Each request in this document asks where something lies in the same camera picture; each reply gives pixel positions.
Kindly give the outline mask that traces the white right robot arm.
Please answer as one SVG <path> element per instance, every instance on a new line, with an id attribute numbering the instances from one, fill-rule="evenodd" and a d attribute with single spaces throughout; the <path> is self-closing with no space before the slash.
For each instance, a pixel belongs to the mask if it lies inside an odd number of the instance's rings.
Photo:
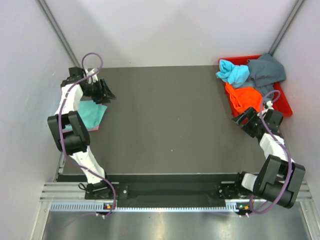
<path id="1" fill-rule="evenodd" d="M 253 107 L 232 118 L 246 134 L 257 139 L 265 156 L 258 174 L 245 171 L 237 174 L 233 185 L 237 197 L 253 194 L 287 209 L 296 202 L 306 169 L 288 156 L 279 133 L 283 119 L 283 114 L 277 110 L 269 108 L 259 114 Z"/>

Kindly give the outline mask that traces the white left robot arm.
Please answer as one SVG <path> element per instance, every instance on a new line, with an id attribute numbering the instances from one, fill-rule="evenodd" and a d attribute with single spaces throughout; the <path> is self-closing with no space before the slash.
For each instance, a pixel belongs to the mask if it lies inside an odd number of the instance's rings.
<path id="1" fill-rule="evenodd" d="M 88 199 L 106 199 L 114 191 L 90 148 L 89 132 L 99 128 L 107 111 L 106 104 L 116 99 L 105 80 L 98 78 L 97 71 L 96 68 L 69 68 L 69 77 L 60 85 L 58 109 L 47 119 L 57 149 L 85 174 L 87 186 L 79 187 Z"/>

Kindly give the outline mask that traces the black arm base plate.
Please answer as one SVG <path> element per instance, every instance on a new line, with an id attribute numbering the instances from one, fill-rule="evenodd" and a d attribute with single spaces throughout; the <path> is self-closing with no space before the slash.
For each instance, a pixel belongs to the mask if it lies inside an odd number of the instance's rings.
<path id="1" fill-rule="evenodd" d="M 238 184 L 229 183 L 203 183 L 203 182 L 149 182 L 149 183 L 117 183 L 114 190 L 104 181 L 97 184 L 78 185 L 85 191 L 86 200 L 106 200 L 115 198 L 118 201 L 135 199 L 137 197 L 150 197 L 154 202 L 160 197 L 208 197 L 209 199 L 246 198 L 251 192 Z"/>

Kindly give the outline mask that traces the teal t shirt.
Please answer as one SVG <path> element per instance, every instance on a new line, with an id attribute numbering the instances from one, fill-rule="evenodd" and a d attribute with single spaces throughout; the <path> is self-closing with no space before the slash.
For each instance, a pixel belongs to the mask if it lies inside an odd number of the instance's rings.
<path id="1" fill-rule="evenodd" d="M 96 104 L 93 100 L 80 101 L 78 113 L 84 125 L 100 125 L 108 107 L 102 104 Z"/>

